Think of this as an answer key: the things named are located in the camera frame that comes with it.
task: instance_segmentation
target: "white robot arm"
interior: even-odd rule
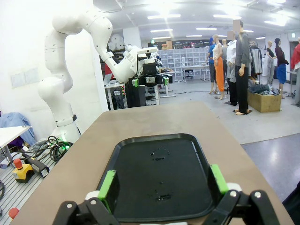
[[[38,93],[49,105],[56,122],[56,129],[51,135],[74,143],[80,137],[75,124],[76,116],[72,112],[70,103],[65,101],[63,97],[63,94],[73,86],[73,80],[65,61],[66,37],[78,34],[82,29],[90,33],[94,47],[101,59],[121,83],[126,83],[129,78],[142,76],[144,64],[153,65],[154,60],[150,58],[150,54],[157,52],[157,48],[139,49],[136,46],[127,46],[126,56],[122,61],[116,63],[112,58],[113,53],[107,51],[107,43],[113,26],[97,8],[75,16],[56,16],[52,21],[52,25],[54,29],[45,39],[45,64],[50,70],[51,76],[40,82]],[[146,77],[142,78],[140,84],[152,86],[157,84],[158,80],[162,80],[161,78],[150,79],[148,77],[147,80]],[[133,84],[137,85],[138,79],[134,79]]]

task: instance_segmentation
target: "black tray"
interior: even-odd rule
[[[209,164],[188,134],[126,139],[117,144],[106,172],[114,169],[120,194],[119,222],[153,222],[205,216],[214,208],[207,184]]]

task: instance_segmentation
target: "red button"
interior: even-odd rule
[[[21,160],[19,158],[14,160],[14,165],[17,169],[20,169],[22,167]]]
[[[14,219],[16,217],[16,215],[18,214],[19,210],[17,208],[12,208],[10,209],[10,211],[8,212],[9,217],[11,217],[12,219]]]

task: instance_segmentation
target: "orange pants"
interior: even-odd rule
[[[217,87],[220,91],[224,91],[224,68],[223,68],[223,60],[220,57],[218,60],[214,60],[215,69],[216,69],[216,81]]]

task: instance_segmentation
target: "gray floor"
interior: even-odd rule
[[[273,86],[278,88],[278,80],[274,80]],[[187,83],[175,82],[170,88],[173,90],[170,94],[176,97],[161,98],[160,103],[203,101],[243,144],[281,201],[296,188],[300,181],[300,108],[291,105],[294,103],[291,97],[282,100],[280,112],[260,113],[249,107],[253,110],[249,115],[236,116],[232,112],[236,107],[225,104],[229,95],[223,101],[215,99],[216,95],[208,95],[210,82],[195,77]],[[284,85],[284,91],[290,91],[289,84]]]
[[[283,201],[300,181],[300,134],[242,147]]]
[[[261,80],[263,84],[266,83],[265,77],[262,77]],[[274,80],[273,85],[278,88],[278,81]],[[247,116],[236,116],[232,112],[235,108],[231,105],[224,104],[229,101],[229,94],[226,95],[223,101],[215,99],[214,97],[216,95],[208,95],[208,91],[210,90],[209,81],[204,82],[195,77],[192,80],[187,80],[187,83],[175,82],[170,84],[170,88],[173,90],[170,94],[181,94],[177,94],[176,97],[161,98],[161,104],[203,101],[240,144],[259,142],[300,133],[300,120],[298,120],[300,117],[300,108],[291,105],[294,103],[291,97],[286,97],[282,100],[282,111],[280,112],[260,113],[252,107],[249,107],[253,110],[252,113]],[[286,83],[284,90],[289,91],[289,89],[290,85]]]

